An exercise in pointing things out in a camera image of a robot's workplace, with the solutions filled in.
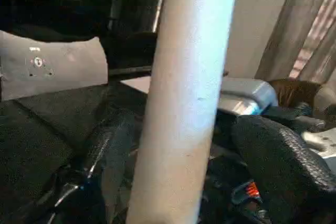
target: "black leather chair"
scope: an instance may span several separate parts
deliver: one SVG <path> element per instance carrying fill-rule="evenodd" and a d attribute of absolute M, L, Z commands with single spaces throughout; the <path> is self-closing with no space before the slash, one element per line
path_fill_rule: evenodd
<path fill-rule="evenodd" d="M 242 116 L 233 141 L 273 223 L 335 223 L 336 176 L 297 133 L 261 116 Z"/>
<path fill-rule="evenodd" d="M 0 223 L 111 222 L 135 117 L 107 89 L 0 104 Z"/>

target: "sheer curtain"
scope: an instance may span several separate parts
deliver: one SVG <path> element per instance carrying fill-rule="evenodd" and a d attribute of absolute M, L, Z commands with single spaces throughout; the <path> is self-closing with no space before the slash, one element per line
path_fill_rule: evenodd
<path fill-rule="evenodd" d="M 286 0 L 256 78 L 323 83 L 336 66 L 336 0 Z"/>

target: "gray plastic part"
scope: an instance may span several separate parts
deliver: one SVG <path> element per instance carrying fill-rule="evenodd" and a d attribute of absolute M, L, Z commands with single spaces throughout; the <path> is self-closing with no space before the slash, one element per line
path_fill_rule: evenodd
<path fill-rule="evenodd" d="M 270 105 L 278 105 L 274 88 L 265 81 L 225 77 L 220 90 L 222 95 L 235 95 L 255 101 L 261 111 Z"/>
<path fill-rule="evenodd" d="M 221 94 L 218 102 L 218 109 L 232 115 L 259 115 L 259 105 L 251 100 L 235 95 Z"/>
<path fill-rule="evenodd" d="M 46 43 L 0 31 L 0 59 L 3 101 L 108 81 L 98 38 Z"/>

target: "black armrest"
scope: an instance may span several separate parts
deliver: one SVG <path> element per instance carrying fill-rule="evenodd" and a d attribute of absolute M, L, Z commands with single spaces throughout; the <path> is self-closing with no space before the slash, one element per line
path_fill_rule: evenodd
<path fill-rule="evenodd" d="M 261 116 L 242 116 L 233 141 L 273 223 L 335 221 L 335 175 L 298 134 Z"/>

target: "white pillar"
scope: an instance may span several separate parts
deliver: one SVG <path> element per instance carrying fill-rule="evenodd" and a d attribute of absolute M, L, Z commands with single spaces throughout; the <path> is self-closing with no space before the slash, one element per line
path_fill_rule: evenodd
<path fill-rule="evenodd" d="M 165 0 L 128 224 L 195 224 L 234 0 Z"/>

